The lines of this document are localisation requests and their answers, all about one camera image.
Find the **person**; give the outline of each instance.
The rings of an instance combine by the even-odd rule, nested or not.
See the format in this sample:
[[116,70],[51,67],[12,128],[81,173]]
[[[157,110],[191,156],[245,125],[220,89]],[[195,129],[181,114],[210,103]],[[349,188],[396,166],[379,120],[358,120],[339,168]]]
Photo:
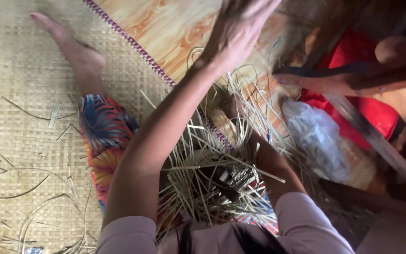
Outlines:
[[[257,133],[249,141],[252,150],[260,144],[257,167],[286,179],[283,184],[263,176],[280,237],[258,226],[230,222],[206,229],[185,225],[159,245],[155,241],[164,161],[214,81],[251,53],[280,1],[222,0],[204,52],[141,128],[107,95],[101,78],[104,57],[76,42],[59,23],[31,13],[35,24],[53,37],[70,62],[82,95],[80,127],[104,212],[96,253],[353,253],[285,159]],[[234,111],[225,107],[229,118],[235,117]]]

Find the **bamboo mat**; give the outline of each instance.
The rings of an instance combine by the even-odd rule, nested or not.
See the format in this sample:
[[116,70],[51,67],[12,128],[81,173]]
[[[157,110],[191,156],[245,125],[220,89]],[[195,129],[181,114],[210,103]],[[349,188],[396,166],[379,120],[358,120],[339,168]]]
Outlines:
[[[0,160],[8,170],[0,174],[0,253],[22,251],[21,245],[3,238],[25,240],[26,247],[42,247],[44,253],[65,250],[83,237],[87,243],[82,245],[96,246],[93,238],[101,227],[80,134],[70,128],[56,141],[70,124],[78,127],[74,74],[54,41],[31,21],[32,10],[48,14],[106,57],[103,80],[108,94],[140,123],[152,111],[140,90],[158,103],[171,82],[90,0],[0,0]],[[61,104],[59,118],[71,116],[57,120],[51,129],[48,118],[54,103]],[[76,193],[68,187],[69,169]],[[30,193],[7,198],[28,192],[45,178]]]

